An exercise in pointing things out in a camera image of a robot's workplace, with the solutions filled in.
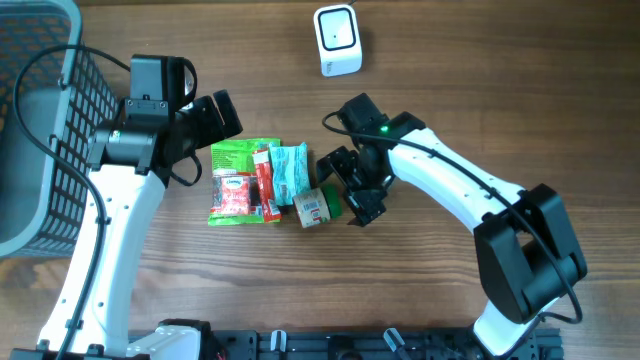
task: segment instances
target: snack package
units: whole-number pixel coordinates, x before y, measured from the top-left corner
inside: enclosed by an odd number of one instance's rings
[[[221,176],[220,209],[222,215],[249,215],[251,199],[249,195],[249,176]]]
[[[253,152],[253,163],[256,166],[256,178],[260,189],[260,202],[262,203],[262,216],[264,222],[280,220],[282,215],[276,205],[273,194],[273,179],[271,177],[271,163],[269,162],[269,150]]]
[[[272,146],[273,191],[278,206],[293,205],[293,197],[311,190],[307,167],[307,144]]]
[[[237,225],[237,224],[262,224],[262,204],[260,191],[253,164],[253,152],[260,149],[268,149],[270,146],[280,145],[280,139],[260,138],[247,140],[223,140],[211,145],[211,161],[213,168],[213,204],[209,212],[208,224],[210,226]],[[243,214],[224,214],[223,208],[223,180],[228,176],[241,176],[248,178],[249,212],[242,208]]]

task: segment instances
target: green snack package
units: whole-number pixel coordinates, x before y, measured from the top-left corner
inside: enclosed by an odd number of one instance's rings
[[[255,176],[253,152],[279,146],[280,139],[259,138],[246,140],[223,140],[211,145],[211,161],[213,169],[213,204],[209,212],[209,226],[263,224],[260,193]],[[228,175],[249,176],[250,182],[250,215],[224,215],[218,213],[222,203],[221,179]]]
[[[278,206],[293,205],[293,197],[311,191],[307,167],[307,144],[272,146],[273,192]]]

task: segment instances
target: wood grain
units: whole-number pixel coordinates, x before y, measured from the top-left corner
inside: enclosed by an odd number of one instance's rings
[[[367,92],[407,110],[463,156],[566,202],[590,273],[576,286],[585,320],[560,326],[567,359],[637,358],[640,344],[640,6],[600,1],[357,4],[362,70],[325,79],[312,25],[323,3],[84,7],[84,39],[120,59],[179,55],[200,94],[229,90],[243,138],[306,141],[320,157],[348,144],[320,119]],[[126,93],[128,76],[101,68]],[[205,173],[208,151],[198,155]],[[194,171],[189,162],[177,171]],[[149,231],[132,329],[164,318],[215,329],[336,330],[468,325],[486,297],[472,236],[398,183],[370,226],[349,216],[303,232],[211,228],[206,177],[171,186]],[[31,347],[68,260],[0,262],[0,358]],[[555,309],[570,313],[562,300]]]

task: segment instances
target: red candy bag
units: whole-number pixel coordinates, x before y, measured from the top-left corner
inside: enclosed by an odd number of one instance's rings
[[[257,150],[253,152],[253,163],[256,166],[256,177],[260,188],[260,202],[262,203],[262,216],[264,222],[280,220],[282,214],[276,206],[275,195],[273,193],[273,174],[271,173],[271,163],[269,162],[269,150]]]
[[[222,202],[218,213],[224,215],[249,215],[251,213],[250,178],[248,176],[232,175],[223,176],[220,180]]]

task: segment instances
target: gray plastic basket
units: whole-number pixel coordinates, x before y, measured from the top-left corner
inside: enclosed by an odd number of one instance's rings
[[[69,256],[78,238],[87,189],[20,133],[13,83],[36,52],[81,43],[72,1],[0,0],[0,256]],[[71,84],[65,90],[58,80]],[[86,52],[42,58],[20,89],[21,112],[34,135],[87,172],[88,138],[111,118],[116,100]]]

